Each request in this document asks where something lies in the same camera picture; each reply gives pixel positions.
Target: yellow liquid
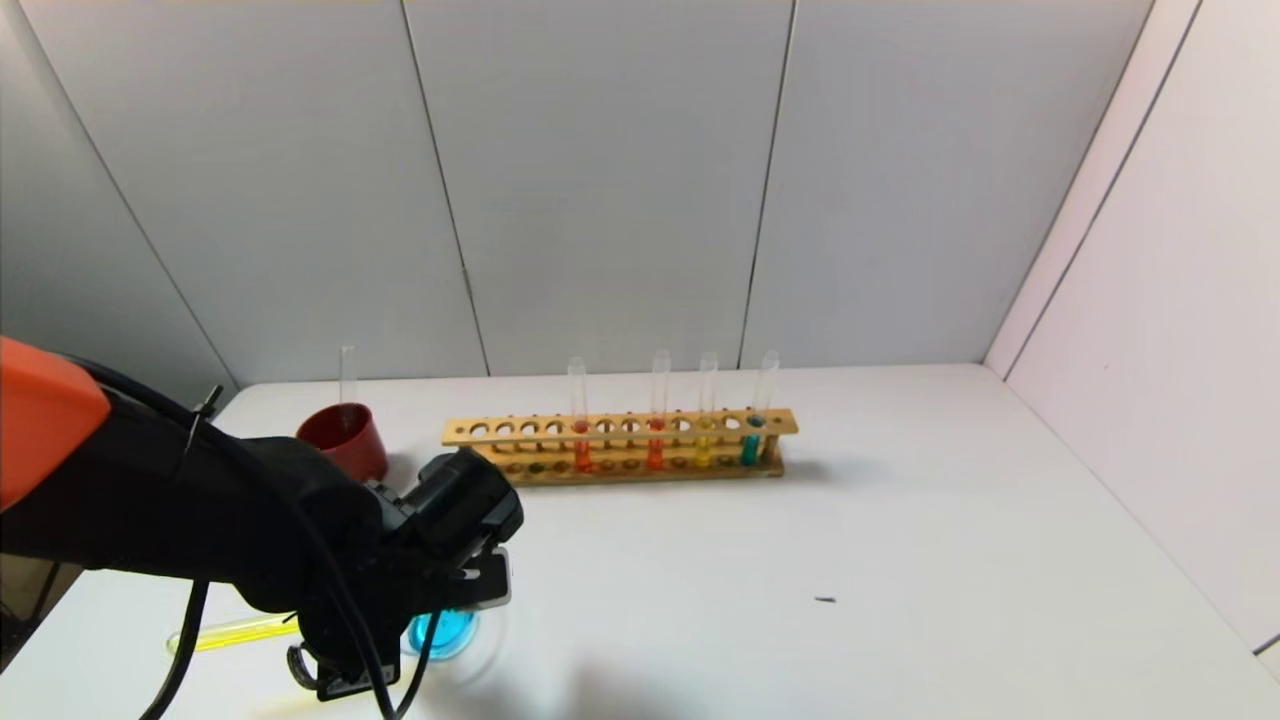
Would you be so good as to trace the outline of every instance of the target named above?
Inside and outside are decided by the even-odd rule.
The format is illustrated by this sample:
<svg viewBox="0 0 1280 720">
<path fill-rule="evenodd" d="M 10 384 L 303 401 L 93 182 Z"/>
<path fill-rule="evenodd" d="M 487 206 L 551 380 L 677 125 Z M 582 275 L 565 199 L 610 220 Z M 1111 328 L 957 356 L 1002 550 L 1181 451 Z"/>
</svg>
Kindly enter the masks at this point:
<svg viewBox="0 0 1280 720">
<path fill-rule="evenodd" d="M 298 619 L 289 615 L 261 615 L 248 620 L 238 620 L 224 625 L 211 625 L 196 635 L 196 652 L 218 650 L 233 644 L 248 643 L 266 638 L 293 635 L 298 632 Z M 170 653 L 178 652 L 178 635 L 169 635 L 165 647 Z"/>
<path fill-rule="evenodd" d="M 716 427 L 710 418 L 701 418 L 698 420 L 698 429 L 709 430 Z M 694 438 L 694 465 L 699 468 L 712 466 L 712 438 L 700 437 Z"/>
</svg>

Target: black cable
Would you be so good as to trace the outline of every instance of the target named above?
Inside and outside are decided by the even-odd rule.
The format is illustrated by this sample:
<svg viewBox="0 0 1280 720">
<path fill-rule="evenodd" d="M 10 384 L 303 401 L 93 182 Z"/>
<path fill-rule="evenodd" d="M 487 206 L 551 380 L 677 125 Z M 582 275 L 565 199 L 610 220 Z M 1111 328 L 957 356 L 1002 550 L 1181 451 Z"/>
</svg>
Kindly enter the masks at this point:
<svg viewBox="0 0 1280 720">
<path fill-rule="evenodd" d="M 436 610 L 431 614 L 431 619 L 426 624 L 426 637 L 422 638 L 422 652 L 417 655 L 417 667 L 413 669 L 413 679 L 408 682 L 408 689 L 404 691 L 404 697 L 401 698 L 399 707 L 396 708 L 396 717 L 404 717 L 408 712 L 408 706 L 413 705 L 413 698 L 417 697 L 417 688 L 422 684 L 422 676 L 426 675 L 426 664 L 431 660 L 431 643 L 435 642 L 435 626 L 440 624 L 440 615 L 443 610 Z"/>
<path fill-rule="evenodd" d="M 61 562 L 54 562 L 54 566 L 49 569 L 45 584 L 40 588 L 40 597 L 36 598 L 36 606 L 31 609 L 32 620 L 37 623 L 40 621 L 40 612 L 45 609 L 45 603 L 49 602 L 49 592 L 54 589 L 54 580 L 58 579 L 58 573 L 61 571 Z"/>
<path fill-rule="evenodd" d="M 192 580 L 191 596 L 187 598 L 187 612 L 182 619 L 182 634 L 178 637 L 178 651 L 173 655 L 169 675 L 140 720 L 156 720 L 164 715 L 174 696 L 178 694 L 178 687 L 182 685 L 182 679 L 187 675 L 187 667 L 191 665 L 191 656 L 196 652 L 196 638 L 200 637 L 200 619 L 205 614 L 206 597 L 209 597 L 209 580 Z"/>
<path fill-rule="evenodd" d="M 104 368 L 91 360 L 83 360 L 70 355 L 64 355 L 64 357 L 83 368 L 99 384 L 114 389 L 127 397 L 132 397 L 180 427 L 187 427 L 187 423 L 192 421 L 193 416 L 198 416 L 198 414 L 192 414 L 189 410 L 186 410 L 164 395 L 160 395 L 147 386 L 127 375 L 116 373 L 115 370 Z M 192 425 L 192 433 L 195 433 L 200 423 L 197 420 L 196 424 Z M 343 578 L 342 570 L 338 568 L 338 561 L 333 557 L 333 552 L 329 550 L 328 543 L 325 543 L 315 524 L 311 523 L 311 519 L 307 518 L 306 512 L 303 512 L 298 506 L 297 500 L 289 497 L 279 487 L 271 483 L 262 473 L 261 464 L 233 438 L 215 430 L 214 433 L 205 433 L 204 439 L 218 450 L 221 450 L 228 459 L 244 470 L 246 474 L 264 486 L 293 516 L 307 543 L 311 546 L 311 550 L 320 560 L 320 569 L 323 570 L 328 584 L 330 600 L 333 600 L 334 606 L 338 609 L 338 615 L 347 625 L 347 630 L 351 633 L 351 638 L 356 644 L 356 651 L 360 653 L 361 664 L 365 666 L 365 673 L 369 675 L 369 683 L 372 687 L 374 697 L 378 701 L 378 710 L 385 720 L 396 719 L 396 706 L 392 705 L 390 693 L 387 689 L 387 679 L 383 678 L 383 665 L 381 660 L 378 657 L 378 648 L 374 647 L 374 635 L 369 632 L 369 625 L 365 623 L 365 618 L 360 612 L 360 606 L 356 605 L 355 598 L 351 596 L 351 589 L 347 588 L 347 582 Z M 191 446 L 191 441 L 192 436 L 188 436 L 188 447 Z"/>
<path fill-rule="evenodd" d="M 223 392 L 221 386 L 214 386 L 209 398 L 198 410 L 191 413 L 191 429 L 187 430 L 187 445 L 182 448 L 178 466 L 173 470 L 169 486 L 173 487 L 182 480 L 182 473 L 187 469 L 187 457 L 191 456 L 191 446 L 196 443 L 196 433 L 205 421 L 205 416 L 211 414 L 214 402 Z M 182 618 L 182 632 L 178 635 L 178 650 L 173 653 L 173 664 L 169 665 L 169 674 L 165 676 L 155 700 L 142 714 L 141 720 L 156 720 L 169 708 L 169 703 L 178 694 L 183 678 L 187 676 L 187 667 L 191 665 L 191 656 L 196 652 L 196 639 L 200 637 L 200 621 L 205 614 L 205 600 L 209 597 L 209 580 L 192 580 L 191 596 L 187 597 L 187 611 Z"/>
</svg>

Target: empty test tube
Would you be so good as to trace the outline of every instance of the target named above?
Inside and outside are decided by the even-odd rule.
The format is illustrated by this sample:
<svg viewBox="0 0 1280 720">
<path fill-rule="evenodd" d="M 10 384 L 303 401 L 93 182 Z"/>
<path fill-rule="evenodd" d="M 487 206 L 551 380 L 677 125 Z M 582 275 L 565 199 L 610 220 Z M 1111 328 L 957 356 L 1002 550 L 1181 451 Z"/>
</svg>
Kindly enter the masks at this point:
<svg viewBox="0 0 1280 720">
<path fill-rule="evenodd" d="M 667 427 L 667 377 L 671 374 L 671 354 L 659 350 L 653 356 L 653 386 L 649 389 L 649 429 L 662 430 Z M 662 470 L 662 439 L 649 441 L 649 469 Z"/>
<path fill-rule="evenodd" d="M 570 411 L 573 414 L 573 432 L 590 432 L 591 424 L 586 418 L 586 363 L 573 356 L 568 360 L 568 392 Z M 579 473 L 591 471 L 591 443 L 577 441 L 573 443 L 573 465 Z"/>
<path fill-rule="evenodd" d="M 698 365 L 701 373 L 701 389 L 698 392 L 698 429 L 709 430 L 716 427 L 712 413 L 716 411 L 716 370 L 719 361 L 714 352 L 703 352 L 703 360 Z M 710 468 L 712 464 L 712 438 L 700 437 L 694 439 L 694 465 Z"/>
<path fill-rule="evenodd" d="M 760 361 L 760 374 L 755 378 L 755 397 L 751 400 L 751 414 L 746 418 L 746 424 L 753 428 L 763 428 L 765 415 L 769 411 L 769 402 L 773 401 L 773 386 L 778 377 L 778 352 L 771 350 L 764 354 Z M 746 436 L 742 438 L 742 465 L 751 466 L 759 460 L 760 436 Z"/>
</svg>

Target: orange liquid test tube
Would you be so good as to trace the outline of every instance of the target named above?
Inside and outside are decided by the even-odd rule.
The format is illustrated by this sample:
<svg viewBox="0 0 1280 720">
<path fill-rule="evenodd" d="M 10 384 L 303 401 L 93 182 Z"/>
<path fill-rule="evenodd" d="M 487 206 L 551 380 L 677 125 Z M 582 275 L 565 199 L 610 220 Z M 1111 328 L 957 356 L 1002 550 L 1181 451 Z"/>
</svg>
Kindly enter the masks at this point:
<svg viewBox="0 0 1280 720">
<path fill-rule="evenodd" d="M 662 430 L 667 427 L 667 375 L 669 374 L 671 354 L 666 350 L 659 350 L 653 356 L 653 386 L 649 391 L 650 430 Z M 662 470 L 662 446 L 663 441 L 660 438 L 649 441 L 648 465 L 650 470 Z"/>
<path fill-rule="evenodd" d="M 586 361 L 579 356 L 568 360 L 568 392 L 573 432 L 579 434 L 590 432 L 591 424 L 586 419 Z M 573 443 L 573 466 L 579 473 L 591 471 L 590 442 L 577 441 Z"/>
</svg>

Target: yellow liquid test tube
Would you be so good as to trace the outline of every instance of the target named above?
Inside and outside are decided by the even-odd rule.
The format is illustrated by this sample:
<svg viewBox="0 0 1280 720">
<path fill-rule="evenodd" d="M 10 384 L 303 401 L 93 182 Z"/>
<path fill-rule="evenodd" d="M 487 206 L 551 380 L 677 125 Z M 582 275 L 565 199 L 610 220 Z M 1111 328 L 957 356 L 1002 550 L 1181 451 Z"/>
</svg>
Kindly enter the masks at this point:
<svg viewBox="0 0 1280 720">
<path fill-rule="evenodd" d="M 298 619 L 294 614 L 260 615 L 234 623 L 210 625 L 202 628 L 196 635 L 196 652 L 218 650 L 234 644 L 262 641 L 266 638 L 279 638 L 298 633 Z M 170 655 L 178 652 L 178 637 L 182 633 L 169 635 L 164 646 Z"/>
<path fill-rule="evenodd" d="M 698 392 L 698 429 L 709 430 L 716 427 L 712 413 L 716 411 L 716 370 L 719 361 L 714 352 L 703 352 L 703 360 L 698 365 L 701 373 L 701 389 Z M 694 465 L 699 468 L 712 466 L 712 438 L 694 438 Z"/>
</svg>

